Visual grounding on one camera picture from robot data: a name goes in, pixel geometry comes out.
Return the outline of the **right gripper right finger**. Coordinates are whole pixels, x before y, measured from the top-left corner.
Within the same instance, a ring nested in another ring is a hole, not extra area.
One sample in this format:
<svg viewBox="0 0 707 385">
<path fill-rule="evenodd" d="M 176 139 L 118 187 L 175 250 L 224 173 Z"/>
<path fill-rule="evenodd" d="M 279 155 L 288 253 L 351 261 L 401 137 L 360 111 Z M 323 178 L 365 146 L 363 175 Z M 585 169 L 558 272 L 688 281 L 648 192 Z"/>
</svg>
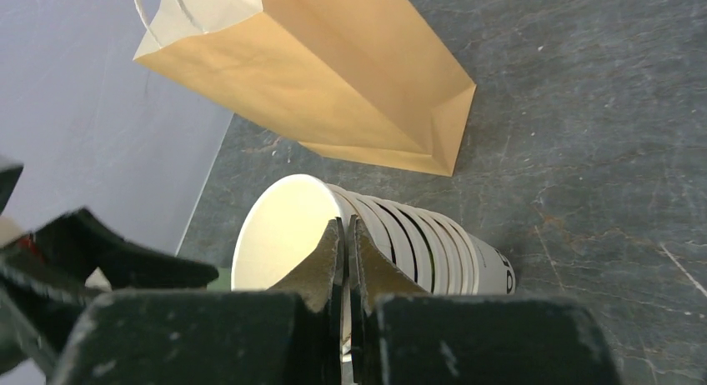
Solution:
<svg viewBox="0 0 707 385">
<path fill-rule="evenodd" d="M 358 384 L 618 384 L 589 310 L 561 297 L 434 296 L 348 223 Z"/>
</svg>

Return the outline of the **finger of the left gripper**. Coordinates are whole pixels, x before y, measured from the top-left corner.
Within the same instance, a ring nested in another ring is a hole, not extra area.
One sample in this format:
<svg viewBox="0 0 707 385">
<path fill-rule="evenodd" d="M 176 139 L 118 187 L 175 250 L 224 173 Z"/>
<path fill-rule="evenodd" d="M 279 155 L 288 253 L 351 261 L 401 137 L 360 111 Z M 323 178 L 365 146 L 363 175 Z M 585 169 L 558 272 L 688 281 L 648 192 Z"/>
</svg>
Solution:
<svg viewBox="0 0 707 385">
<path fill-rule="evenodd" d="M 52 372 L 98 289 L 18 249 L 1 252 L 1 370 L 32 359 Z"/>
<path fill-rule="evenodd" d="M 33 244 L 44 262 L 81 283 L 99 269 L 113 289 L 205 288 L 218 278 L 215 266 L 132 242 L 85 207 L 35 231 Z"/>
</svg>

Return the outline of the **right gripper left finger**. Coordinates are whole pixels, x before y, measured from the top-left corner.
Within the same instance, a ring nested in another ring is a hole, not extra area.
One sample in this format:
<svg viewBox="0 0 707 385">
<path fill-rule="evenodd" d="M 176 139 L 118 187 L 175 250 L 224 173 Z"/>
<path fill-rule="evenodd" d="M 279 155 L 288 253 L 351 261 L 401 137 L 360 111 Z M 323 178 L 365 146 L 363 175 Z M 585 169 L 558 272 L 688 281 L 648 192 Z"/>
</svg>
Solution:
<svg viewBox="0 0 707 385">
<path fill-rule="evenodd" d="M 121 290 L 79 316 L 52 384 L 339 384 L 344 234 L 265 291 Z"/>
</svg>

